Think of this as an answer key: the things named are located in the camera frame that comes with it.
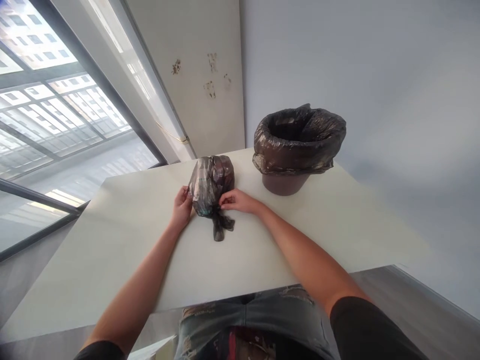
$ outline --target ripped jeans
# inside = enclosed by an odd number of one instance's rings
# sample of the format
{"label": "ripped jeans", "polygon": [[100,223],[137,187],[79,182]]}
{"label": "ripped jeans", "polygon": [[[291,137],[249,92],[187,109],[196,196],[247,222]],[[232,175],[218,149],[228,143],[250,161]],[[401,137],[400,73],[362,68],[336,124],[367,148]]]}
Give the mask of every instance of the ripped jeans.
{"label": "ripped jeans", "polygon": [[230,326],[275,332],[333,359],[320,309],[301,285],[186,307],[180,320],[175,360],[191,360]]}

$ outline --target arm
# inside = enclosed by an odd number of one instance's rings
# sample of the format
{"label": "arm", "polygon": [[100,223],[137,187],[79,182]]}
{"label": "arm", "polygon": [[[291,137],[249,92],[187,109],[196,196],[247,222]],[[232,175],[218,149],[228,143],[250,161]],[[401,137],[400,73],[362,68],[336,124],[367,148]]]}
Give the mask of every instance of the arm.
{"label": "arm", "polygon": [[183,186],[175,197],[167,228],[108,305],[83,348],[106,340],[116,344],[125,355],[130,353],[155,308],[170,256],[180,233],[190,221],[191,212],[192,198],[188,195],[188,186]]}
{"label": "arm", "polygon": [[371,301],[333,257],[262,202],[234,189],[221,196],[220,205],[224,210],[238,210],[260,218],[296,278],[328,316],[341,298],[352,296]]}

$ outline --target brown trash can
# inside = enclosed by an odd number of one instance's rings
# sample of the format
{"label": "brown trash can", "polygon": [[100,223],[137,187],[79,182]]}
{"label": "brown trash can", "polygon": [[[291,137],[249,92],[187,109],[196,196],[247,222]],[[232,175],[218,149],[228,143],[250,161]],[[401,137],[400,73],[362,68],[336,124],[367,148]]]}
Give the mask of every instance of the brown trash can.
{"label": "brown trash can", "polygon": [[252,161],[270,192],[292,195],[311,174],[334,166],[346,134],[345,120],[325,109],[305,104],[277,111],[258,124]]}
{"label": "brown trash can", "polygon": [[290,196],[297,193],[305,184],[310,174],[302,175],[261,175],[261,182],[266,189],[280,196]]}

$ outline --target folded garbage bag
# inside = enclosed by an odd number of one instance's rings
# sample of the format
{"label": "folded garbage bag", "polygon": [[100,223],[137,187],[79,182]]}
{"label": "folded garbage bag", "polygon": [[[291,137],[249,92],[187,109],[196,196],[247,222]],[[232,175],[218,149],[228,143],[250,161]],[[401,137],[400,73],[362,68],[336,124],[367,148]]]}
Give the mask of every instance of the folded garbage bag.
{"label": "folded garbage bag", "polygon": [[213,220],[213,239],[216,242],[224,239],[224,229],[234,230],[235,220],[222,215],[219,205],[222,194],[233,190],[234,186],[234,166],[228,156],[204,156],[198,159],[188,188],[198,216]]}
{"label": "folded garbage bag", "polygon": [[346,134],[341,116],[310,104],[274,112],[255,131],[253,164],[265,175],[322,174]]}

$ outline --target fingers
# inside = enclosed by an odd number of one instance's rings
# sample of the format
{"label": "fingers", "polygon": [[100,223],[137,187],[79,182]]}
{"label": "fingers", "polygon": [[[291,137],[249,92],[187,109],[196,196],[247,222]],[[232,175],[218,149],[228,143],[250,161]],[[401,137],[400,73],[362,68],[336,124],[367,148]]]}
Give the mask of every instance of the fingers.
{"label": "fingers", "polygon": [[189,187],[182,186],[178,191],[178,194],[176,194],[175,196],[175,203],[182,204],[185,201],[185,197],[187,196],[188,192],[189,192]]}
{"label": "fingers", "polygon": [[185,198],[185,202],[182,204],[182,206],[191,208],[193,201],[194,201],[194,199],[192,198],[192,196],[190,195],[190,193],[187,191],[187,193],[186,193],[186,198]]}
{"label": "fingers", "polygon": [[224,192],[224,193],[221,195],[220,201],[218,202],[218,204],[219,204],[219,205],[222,205],[227,199],[233,198],[233,197],[235,196],[235,190],[236,190],[236,189],[233,189],[233,190]]}
{"label": "fingers", "polygon": [[237,203],[225,203],[221,206],[222,210],[237,210],[238,209]]}

